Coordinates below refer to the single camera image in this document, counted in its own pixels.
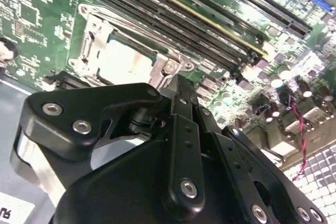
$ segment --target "white label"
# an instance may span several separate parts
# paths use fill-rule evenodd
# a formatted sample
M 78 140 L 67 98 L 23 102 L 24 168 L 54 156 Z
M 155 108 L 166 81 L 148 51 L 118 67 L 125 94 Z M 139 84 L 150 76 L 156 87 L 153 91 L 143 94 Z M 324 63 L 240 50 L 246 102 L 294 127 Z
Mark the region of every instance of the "white label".
M 24 224 L 34 207 L 32 203 L 0 193 L 0 221 Z

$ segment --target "capacitor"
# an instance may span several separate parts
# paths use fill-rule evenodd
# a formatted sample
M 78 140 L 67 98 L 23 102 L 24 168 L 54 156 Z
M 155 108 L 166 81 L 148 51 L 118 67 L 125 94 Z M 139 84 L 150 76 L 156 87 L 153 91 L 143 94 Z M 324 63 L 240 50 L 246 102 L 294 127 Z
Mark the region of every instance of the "capacitor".
M 290 78 L 290 70 L 286 65 L 283 65 L 278 69 L 278 74 L 282 80 L 288 80 Z
M 276 102 L 271 102 L 270 106 L 271 106 L 270 110 L 271 110 L 272 116 L 274 118 L 277 118 L 280 115 L 279 107 L 278 107 L 277 103 Z
M 235 119 L 235 126 L 236 126 L 236 128 L 238 128 L 240 130 L 243 130 L 243 123 L 242 123 L 241 119 L 239 119 L 239 118 Z
M 326 86 L 320 87 L 320 94 L 322 96 L 323 101 L 330 102 L 334 97 L 332 96 L 330 90 Z
M 214 102 L 214 108 L 220 108 L 223 106 L 223 102 L 220 100 L 217 100 Z
M 247 127 L 249 127 L 251 125 L 251 119 L 247 119 L 243 125 L 242 125 L 242 128 L 243 129 L 246 129 Z
M 305 81 L 300 81 L 299 82 L 299 89 L 302 92 L 303 97 L 311 97 L 311 95 L 313 94 L 310 91 L 310 88 L 308 86 L 308 83 L 306 83 Z
M 272 117 L 272 113 L 270 109 L 264 112 L 264 118 L 267 123 L 270 123 L 271 121 L 273 121 L 273 117 Z
M 226 104 L 232 103 L 232 94 L 230 92 L 224 92 L 222 94 L 222 101 Z
M 269 78 L 269 81 L 270 81 L 271 87 L 275 89 L 280 88 L 283 85 L 283 81 L 281 80 L 278 74 L 273 74 Z

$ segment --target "screw head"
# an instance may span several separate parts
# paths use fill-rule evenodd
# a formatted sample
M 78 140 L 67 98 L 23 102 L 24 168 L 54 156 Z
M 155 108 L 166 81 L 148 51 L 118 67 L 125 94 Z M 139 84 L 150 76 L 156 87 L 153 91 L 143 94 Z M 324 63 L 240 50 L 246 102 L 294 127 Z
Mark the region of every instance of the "screw head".
M 302 207 L 298 207 L 298 213 L 303 220 L 310 221 L 310 216 Z
M 153 89 L 148 89 L 148 90 L 147 90 L 147 93 L 150 94 L 150 95 L 153 96 L 153 97 L 156 96 L 156 92 L 155 92 L 155 90 L 153 90 Z
M 210 115 L 210 114 L 211 114 L 210 111 L 207 110 L 206 108 L 203 108 L 202 111 L 203 111 L 203 113 L 206 114 L 206 115 Z
M 44 104 L 42 106 L 42 110 L 45 114 L 51 115 L 51 116 L 58 116 L 58 115 L 61 115 L 63 112 L 62 107 L 55 103 Z
M 190 199 L 196 198 L 197 196 L 197 188 L 190 180 L 185 179 L 181 182 L 181 190 L 183 194 Z
M 322 217 L 313 208 L 310 208 L 310 212 L 315 217 L 315 219 L 317 219 L 319 222 L 323 222 Z
M 239 136 L 239 131 L 235 128 L 232 129 L 233 134 L 235 134 L 236 136 Z
M 183 98 L 180 98 L 180 102 L 182 102 L 183 104 L 187 104 L 187 101 L 184 100 Z
M 251 207 L 251 210 L 252 210 L 253 215 L 257 218 L 257 220 L 260 223 L 262 224 L 267 223 L 267 215 L 265 214 L 265 212 L 263 211 L 261 207 L 259 207 L 258 205 L 253 205 Z
M 84 120 L 77 120 L 73 123 L 72 128 L 79 134 L 86 135 L 92 131 L 92 126 L 90 123 Z
M 192 68 L 192 65 L 191 65 L 190 63 L 187 63 L 187 64 L 185 65 L 185 68 L 186 68 L 186 69 L 191 69 L 191 68 Z

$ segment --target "electrolytic capacitor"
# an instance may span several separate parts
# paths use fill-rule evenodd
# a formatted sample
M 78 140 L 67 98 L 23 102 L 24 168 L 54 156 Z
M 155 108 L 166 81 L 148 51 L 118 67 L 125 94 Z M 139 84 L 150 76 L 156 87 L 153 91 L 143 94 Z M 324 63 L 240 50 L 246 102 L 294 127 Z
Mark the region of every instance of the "electrolytic capacitor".
M 298 84 L 299 84 L 299 89 L 302 92 L 303 97 L 306 97 L 306 98 L 311 97 L 313 93 L 310 91 L 308 83 L 306 83 L 305 81 L 300 81 Z
M 290 78 L 290 70 L 286 65 L 278 69 L 278 74 L 282 80 L 288 80 Z
M 280 88 L 283 85 L 283 81 L 281 80 L 281 78 L 277 75 L 277 74 L 273 74 L 270 78 L 269 78 L 269 82 L 271 84 L 272 88 Z
M 272 113 L 270 109 L 264 112 L 264 118 L 267 123 L 270 123 L 271 121 L 273 121 L 273 117 L 272 117 Z
M 271 102 L 270 106 L 271 106 L 270 110 L 271 110 L 272 116 L 274 118 L 277 118 L 280 115 L 279 107 L 278 107 L 277 103 L 276 102 Z
M 320 94 L 322 96 L 323 101 L 330 102 L 334 97 L 332 96 L 330 90 L 326 86 L 320 87 Z
M 231 104 L 232 103 L 232 94 L 230 92 L 224 92 L 222 94 L 222 100 L 225 104 Z
M 235 126 L 236 126 L 236 128 L 238 128 L 240 130 L 243 129 L 243 123 L 242 123 L 241 119 L 239 119 L 239 118 L 235 119 Z

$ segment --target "surface-mount component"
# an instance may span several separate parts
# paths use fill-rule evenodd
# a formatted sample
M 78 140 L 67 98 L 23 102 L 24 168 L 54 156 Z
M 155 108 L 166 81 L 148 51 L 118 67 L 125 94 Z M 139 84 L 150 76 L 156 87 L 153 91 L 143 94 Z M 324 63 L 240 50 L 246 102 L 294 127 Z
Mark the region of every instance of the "surface-mount component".
M 298 84 L 303 97 L 307 98 L 312 96 L 312 92 L 309 88 L 308 83 L 306 83 L 305 81 L 300 81 Z
M 277 118 L 280 115 L 279 107 L 276 102 L 270 103 L 270 111 L 274 118 Z
M 271 121 L 273 121 L 272 112 L 270 109 L 265 110 L 264 118 L 266 123 L 270 123 Z
M 239 118 L 235 119 L 235 126 L 236 126 L 236 128 L 238 128 L 240 130 L 243 129 L 243 122 L 241 121 L 241 119 L 239 119 Z
M 278 74 L 272 74 L 269 78 L 269 83 L 271 87 L 275 89 L 280 88 L 283 85 L 283 81 Z
M 323 101 L 331 102 L 333 100 L 334 97 L 332 96 L 330 90 L 326 86 L 321 86 L 319 91 L 320 91 Z
M 282 65 L 278 69 L 279 77 L 282 80 L 288 80 L 291 77 L 290 70 L 287 65 Z
M 232 94 L 230 92 L 223 92 L 222 93 L 222 101 L 225 104 L 230 105 L 232 103 Z
M 270 108 L 269 98 L 264 94 L 257 97 L 256 100 L 252 102 L 252 110 L 255 115 L 262 115 Z

